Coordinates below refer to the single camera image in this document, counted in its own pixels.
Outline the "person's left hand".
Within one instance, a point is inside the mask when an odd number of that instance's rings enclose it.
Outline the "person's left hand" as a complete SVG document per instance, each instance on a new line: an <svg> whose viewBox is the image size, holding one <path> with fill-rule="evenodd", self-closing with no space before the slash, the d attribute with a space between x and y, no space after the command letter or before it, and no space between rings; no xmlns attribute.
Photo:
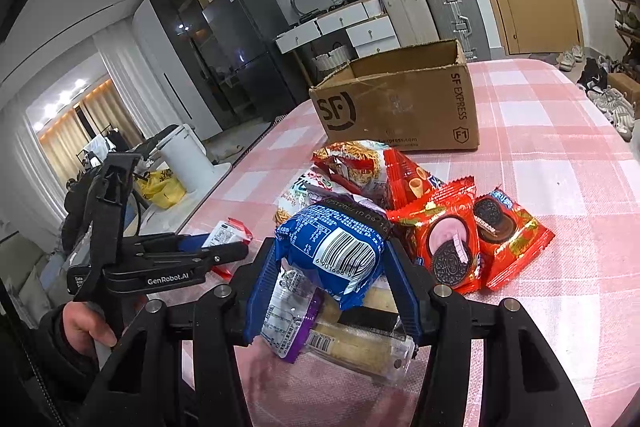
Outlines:
<svg viewBox="0 0 640 427"><path fill-rule="evenodd" d="M101 314L87 303L66 303L62 311L65 337L75 351L85 357L96 358L96 343L113 348L117 338Z"/></svg>

